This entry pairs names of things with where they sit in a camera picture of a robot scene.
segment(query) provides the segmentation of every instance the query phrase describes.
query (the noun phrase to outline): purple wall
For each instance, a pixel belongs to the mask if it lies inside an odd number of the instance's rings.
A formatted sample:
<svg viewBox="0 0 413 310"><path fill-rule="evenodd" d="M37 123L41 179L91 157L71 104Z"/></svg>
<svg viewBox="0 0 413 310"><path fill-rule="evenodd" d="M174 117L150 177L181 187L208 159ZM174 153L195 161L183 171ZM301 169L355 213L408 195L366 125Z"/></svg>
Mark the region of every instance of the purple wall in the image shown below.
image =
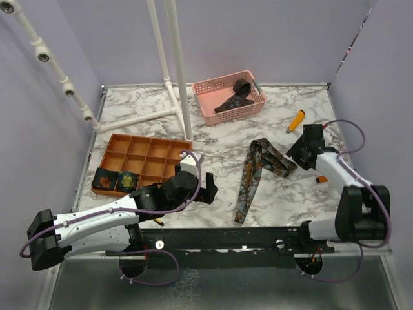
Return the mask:
<svg viewBox="0 0 413 310"><path fill-rule="evenodd" d="M95 112L100 83L57 3L20 2ZM51 70L36 61L14 18L2 12L0 51L0 309L30 310L45 274L33 272L19 248L38 211L70 210L92 131Z"/></svg>
<svg viewBox="0 0 413 310"><path fill-rule="evenodd" d="M413 305L412 115L413 2L379 0L331 88L339 118L358 123L365 148L352 156L356 169L390 189L399 277ZM359 134L343 126L350 149Z"/></svg>
<svg viewBox="0 0 413 310"><path fill-rule="evenodd" d="M57 0L103 84L161 83L146 1ZM176 81L163 1L156 0ZM178 0L187 81L251 70L261 82L331 82L369 0Z"/></svg>

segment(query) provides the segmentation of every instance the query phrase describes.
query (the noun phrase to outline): wooden organizer box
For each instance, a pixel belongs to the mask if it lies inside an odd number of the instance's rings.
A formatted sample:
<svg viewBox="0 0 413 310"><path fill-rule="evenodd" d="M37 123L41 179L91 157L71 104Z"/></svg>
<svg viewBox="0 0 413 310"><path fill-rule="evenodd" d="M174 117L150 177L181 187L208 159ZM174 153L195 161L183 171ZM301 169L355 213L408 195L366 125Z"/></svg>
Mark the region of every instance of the wooden organizer box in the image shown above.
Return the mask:
<svg viewBox="0 0 413 310"><path fill-rule="evenodd" d="M182 150L192 150L192 143L168 139L112 134L100 164L109 171L130 171L140 175L137 189L153 183L163 183L175 175ZM117 181L113 191L94 189L98 195L123 197L128 193L118 191Z"/></svg>

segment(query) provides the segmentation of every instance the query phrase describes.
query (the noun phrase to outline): white marble surface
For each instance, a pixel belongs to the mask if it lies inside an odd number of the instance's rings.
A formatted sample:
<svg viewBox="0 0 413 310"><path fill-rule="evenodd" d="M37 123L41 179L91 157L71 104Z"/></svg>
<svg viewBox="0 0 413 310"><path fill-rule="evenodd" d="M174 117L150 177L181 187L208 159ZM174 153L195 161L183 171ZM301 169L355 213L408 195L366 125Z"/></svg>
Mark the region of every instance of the white marble surface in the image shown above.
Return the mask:
<svg viewBox="0 0 413 310"><path fill-rule="evenodd" d="M301 135L301 126L291 134L285 133L299 109L303 109L306 114L303 123L324 123L335 118L325 87L263 87L263 91L268 101L261 113L208 127L188 88L194 133L193 148L204 155L203 171L214 174L219 192L212 205L193 203L183 212L164 216L165 228L241 226L234 221L235 206L250 142L265 137L285 154ZM163 88L110 88L101 121L111 123L169 106L168 93ZM80 211L115 200L96 195L90 190L94 173L112 133L183 140L175 116L98 134L84 182ZM329 126L325 139L327 145L343 149L343 140L337 126ZM304 171L300 167L289 178L281 178L263 169L261 182L243 226L299 225L303 220L320 218L334 212L339 194L329 183L317 184L316 176L319 176L316 171ZM159 228L153 221L144 222L141 226Z"/></svg>

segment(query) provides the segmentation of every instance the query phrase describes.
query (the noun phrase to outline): plastic basket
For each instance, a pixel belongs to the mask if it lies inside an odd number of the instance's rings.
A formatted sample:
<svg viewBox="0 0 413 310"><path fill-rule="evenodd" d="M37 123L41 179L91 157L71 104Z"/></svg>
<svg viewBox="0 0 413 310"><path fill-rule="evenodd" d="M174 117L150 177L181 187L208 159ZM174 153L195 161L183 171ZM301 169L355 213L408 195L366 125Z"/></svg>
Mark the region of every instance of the plastic basket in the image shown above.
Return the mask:
<svg viewBox="0 0 413 310"><path fill-rule="evenodd" d="M251 93L247 99L254 100L254 104L215 113L214 109L234 94L232 87L239 79L245 79L251 83ZM264 103L267 102L267 97L248 70L194 83L192 84L192 90L208 126L259 113Z"/></svg>

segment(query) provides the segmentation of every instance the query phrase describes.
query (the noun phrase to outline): gray floor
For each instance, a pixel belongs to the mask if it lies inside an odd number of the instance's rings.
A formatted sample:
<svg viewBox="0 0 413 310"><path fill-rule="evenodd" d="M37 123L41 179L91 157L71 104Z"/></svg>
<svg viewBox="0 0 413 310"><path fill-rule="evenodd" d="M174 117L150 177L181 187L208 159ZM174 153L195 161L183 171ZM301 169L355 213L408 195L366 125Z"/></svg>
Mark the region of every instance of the gray floor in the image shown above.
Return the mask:
<svg viewBox="0 0 413 310"><path fill-rule="evenodd" d="M355 258L326 258L321 276L345 278ZM172 271L149 271L164 280ZM392 310L380 257L367 257L361 274L343 284L306 279L296 269L187 269L168 287L130 285L117 260L67 260L60 268L53 310Z"/></svg>

